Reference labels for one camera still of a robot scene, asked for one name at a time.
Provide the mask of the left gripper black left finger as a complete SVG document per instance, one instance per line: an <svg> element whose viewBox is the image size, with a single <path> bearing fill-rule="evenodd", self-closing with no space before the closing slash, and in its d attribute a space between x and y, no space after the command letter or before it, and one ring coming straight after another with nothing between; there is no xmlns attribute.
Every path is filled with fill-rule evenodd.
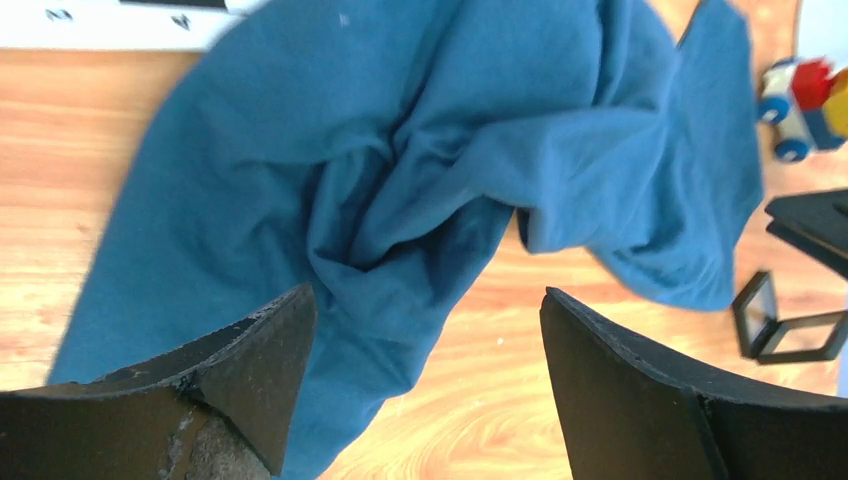
<svg viewBox="0 0 848 480"><path fill-rule="evenodd" d="M1 396L5 479L268 479L313 343L301 285L243 320L87 383Z"/></svg>

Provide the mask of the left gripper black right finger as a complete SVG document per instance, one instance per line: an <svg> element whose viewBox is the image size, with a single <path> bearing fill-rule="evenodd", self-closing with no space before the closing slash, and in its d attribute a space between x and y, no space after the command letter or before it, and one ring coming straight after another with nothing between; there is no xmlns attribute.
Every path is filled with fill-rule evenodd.
<svg viewBox="0 0 848 480"><path fill-rule="evenodd" d="M576 479L843 479L844 399L714 367L549 288L544 350Z"/></svg>

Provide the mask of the blue shirt garment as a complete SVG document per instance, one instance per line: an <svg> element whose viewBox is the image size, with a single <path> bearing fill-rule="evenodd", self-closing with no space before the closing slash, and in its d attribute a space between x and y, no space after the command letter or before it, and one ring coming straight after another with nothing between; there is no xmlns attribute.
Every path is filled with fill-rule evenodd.
<svg viewBox="0 0 848 480"><path fill-rule="evenodd" d="M724 1L681 40L644 1L272 1L156 115L49 381L310 282L283 477L314 479L417 383L511 221L530 253L724 309L763 197L750 60Z"/></svg>

